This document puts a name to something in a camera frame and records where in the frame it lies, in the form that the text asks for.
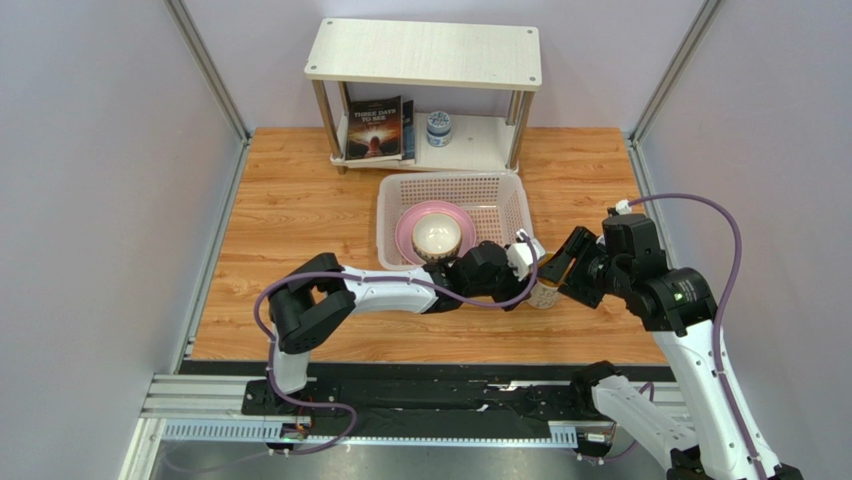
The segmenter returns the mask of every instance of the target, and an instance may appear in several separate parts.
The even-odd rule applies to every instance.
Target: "jar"
[[[447,112],[437,111],[429,114],[426,120],[426,138],[429,145],[443,147],[453,138],[452,122]]]

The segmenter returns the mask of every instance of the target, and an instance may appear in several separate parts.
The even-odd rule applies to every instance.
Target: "metal corner post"
[[[219,102],[222,113],[225,114],[237,137],[240,138],[243,144],[247,143],[251,138],[251,131],[246,127],[239,110],[237,110],[234,99],[231,98],[224,81],[222,81],[221,75],[216,70],[213,59],[210,57],[210,52],[207,51],[207,47],[204,45],[201,34],[198,32],[198,28],[195,26],[195,22],[193,22],[184,0],[163,0],[163,2],[172,14],[172,18],[174,18],[175,24],[183,35],[184,40],[186,40],[186,45],[189,47],[190,52],[192,52],[192,56],[195,57],[198,68],[207,80],[207,84],[213,90],[213,95]]]
[[[216,232],[207,247],[204,266],[199,276],[198,283],[193,291],[193,303],[189,312],[189,321],[186,334],[181,343],[181,350],[175,355],[172,360],[172,372],[177,372],[180,369],[181,363],[192,355],[192,348],[195,344],[195,335],[198,333],[198,327],[201,325],[201,315],[204,313],[204,305],[207,302],[207,295],[210,293],[210,285],[213,283],[213,274],[216,271],[216,262],[219,260],[219,253],[222,250],[222,243],[225,241],[225,232],[228,229],[228,222],[231,218],[231,212],[234,209],[234,202],[237,199],[237,192],[240,188],[240,180],[245,170],[245,164],[248,160],[251,140],[243,143],[240,155],[234,165],[234,170],[228,184],[228,190],[225,197],[222,199],[222,204],[219,207],[219,221],[216,225]]]
[[[642,111],[642,115],[636,123],[636,128],[630,133],[630,140],[637,145],[642,142],[642,139],[648,133],[651,124],[654,122],[654,118],[656,118],[657,113],[662,108],[663,102],[683,74],[684,68],[689,63],[689,59],[692,58],[698,44],[701,43],[701,39],[704,38],[704,34],[724,3],[725,0],[704,0],[704,3],[698,10],[698,14],[695,16],[695,20],[690,25],[686,36],[684,36],[675,56],[666,69],[666,73],[663,74],[663,78],[657,85],[656,90],[654,90],[654,94],[651,95],[651,99],[645,106],[645,110]]]

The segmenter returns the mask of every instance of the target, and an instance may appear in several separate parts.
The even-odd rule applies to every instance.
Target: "plate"
[[[414,265],[423,265],[426,263],[414,252],[414,246],[411,244],[411,234],[414,233],[414,225],[417,224],[417,221],[430,213],[444,213],[453,217],[453,220],[458,222],[462,230],[459,257],[464,256],[468,250],[476,245],[476,227],[474,227],[473,220],[471,220],[467,212],[452,203],[441,200],[429,200],[428,202],[418,203],[406,210],[396,223],[396,235],[394,235],[396,248],[409,263]]]

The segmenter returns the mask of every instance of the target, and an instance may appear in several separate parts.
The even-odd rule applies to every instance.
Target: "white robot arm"
[[[703,276],[689,268],[668,268],[656,226],[644,215],[613,214],[603,229],[604,241],[598,242],[589,230],[577,227],[537,276],[591,308],[605,294],[623,298],[668,359],[695,430],[664,415],[606,362],[572,378],[578,409],[624,427],[657,459],[666,480],[802,480],[798,470],[779,462],[760,435],[724,342],[718,351],[713,348],[716,302]],[[289,394],[304,388],[310,351],[350,314],[440,313],[458,308],[459,296],[490,295],[506,304],[528,292],[530,273],[536,270],[530,263],[544,249],[527,240],[508,247],[483,242],[453,262],[407,272],[357,270],[338,264],[330,253],[315,257],[294,273],[314,272],[318,280],[291,282],[269,295],[278,344],[272,378],[278,390]],[[328,278],[328,272],[337,278]],[[313,299],[313,288],[325,294],[321,301]],[[511,310],[516,305],[501,306]],[[716,355],[723,371],[716,371]]]

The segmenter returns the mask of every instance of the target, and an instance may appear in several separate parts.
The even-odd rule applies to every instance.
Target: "white plastic basket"
[[[515,232],[533,235],[527,194],[520,177],[509,172],[430,172],[389,175],[379,186],[376,244],[379,262],[388,270],[407,270],[412,264],[396,248],[399,218],[427,200],[443,200],[464,209],[476,227],[477,243],[514,242]]]

